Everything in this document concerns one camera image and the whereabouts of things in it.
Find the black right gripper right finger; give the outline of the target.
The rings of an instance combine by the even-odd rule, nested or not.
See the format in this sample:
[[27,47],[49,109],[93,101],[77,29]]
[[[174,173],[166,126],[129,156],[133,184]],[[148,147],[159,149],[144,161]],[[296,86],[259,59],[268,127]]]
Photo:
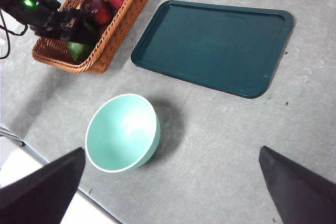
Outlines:
[[335,223],[335,183],[266,146],[259,164],[283,223]]

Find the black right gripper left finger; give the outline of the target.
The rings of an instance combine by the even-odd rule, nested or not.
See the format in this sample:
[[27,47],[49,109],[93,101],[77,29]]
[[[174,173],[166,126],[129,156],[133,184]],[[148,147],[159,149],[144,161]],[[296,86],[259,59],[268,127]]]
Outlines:
[[85,167],[79,147],[1,189],[1,223],[61,223]]

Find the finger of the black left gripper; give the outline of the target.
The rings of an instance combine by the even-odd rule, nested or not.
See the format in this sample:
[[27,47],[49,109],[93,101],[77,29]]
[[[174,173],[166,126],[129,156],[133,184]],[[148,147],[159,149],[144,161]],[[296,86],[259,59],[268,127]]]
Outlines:
[[79,22],[81,20],[89,22],[90,21],[89,13],[81,9],[76,9],[76,21]]
[[69,41],[86,45],[95,45],[99,41],[96,29],[86,20],[82,20],[72,29]]

